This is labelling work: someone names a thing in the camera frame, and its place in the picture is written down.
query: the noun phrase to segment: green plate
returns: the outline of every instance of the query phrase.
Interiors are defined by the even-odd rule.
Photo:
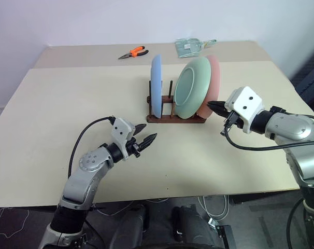
[[[211,66],[206,57],[189,62],[182,70],[174,92],[175,113],[190,118],[201,106],[211,79]]]

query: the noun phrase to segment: white wall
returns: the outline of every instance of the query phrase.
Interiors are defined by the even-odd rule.
[[[314,51],[314,0],[0,0],[0,105],[50,45],[256,40],[291,77]]]

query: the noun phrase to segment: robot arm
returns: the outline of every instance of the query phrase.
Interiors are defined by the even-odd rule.
[[[272,150],[283,148],[296,182],[304,197],[304,206],[314,227],[314,121],[273,106],[264,110],[262,99],[249,87],[235,90],[226,102],[211,101],[208,106],[226,118],[221,132],[235,147],[245,150]],[[278,146],[251,148],[235,144],[228,131],[237,125],[244,133],[265,134]]]
[[[131,154],[136,157],[147,148],[157,134],[146,137],[137,144],[133,137],[146,125],[132,125],[130,122],[114,119],[113,143],[103,144],[94,151],[84,154],[79,160],[79,168],[65,184],[59,205],[52,222],[47,226],[39,249],[46,245],[72,246],[82,242],[82,226],[88,210],[93,204],[101,179],[121,159],[127,160]]]

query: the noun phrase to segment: table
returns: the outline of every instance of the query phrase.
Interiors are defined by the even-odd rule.
[[[134,46],[56,47],[41,55],[0,116],[0,206],[56,205],[67,180],[70,153],[82,129],[109,115],[144,123],[153,55],[162,54],[163,82],[176,81],[190,60],[176,58],[174,51],[171,57],[173,44],[147,45],[152,50],[149,57],[130,58],[119,64],[117,59],[107,62],[98,57],[99,53],[110,57],[110,51],[116,51],[112,56],[118,58]],[[314,115],[256,43],[219,46],[204,51],[220,54],[219,100],[226,100],[235,88],[250,86],[267,109],[277,105],[292,113]],[[247,48],[247,57],[243,49],[236,49],[241,46]],[[232,50],[238,54],[222,53]],[[163,93],[167,92],[168,84],[164,84]],[[205,124],[148,124],[137,138],[142,140],[157,132],[153,144],[140,158],[117,163],[102,179],[95,201],[298,188],[283,150],[238,150],[219,134],[222,128],[223,118],[214,114]],[[106,122],[86,132],[73,170],[82,154],[111,141],[110,131],[111,125]],[[246,146],[274,145],[263,135],[247,135],[236,128],[230,136]]]

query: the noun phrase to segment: plate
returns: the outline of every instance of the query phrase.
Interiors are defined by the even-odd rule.
[[[208,118],[212,114],[212,110],[207,106],[209,101],[215,101],[218,99],[220,88],[220,70],[219,61],[216,56],[207,56],[211,66],[211,80],[207,95],[205,96],[202,105],[197,110],[197,114],[201,118]]]
[[[174,92],[175,113],[190,118],[201,106],[211,79],[211,66],[206,57],[189,62],[182,70]]]
[[[156,55],[151,63],[151,111],[156,117],[162,116],[162,56]]]

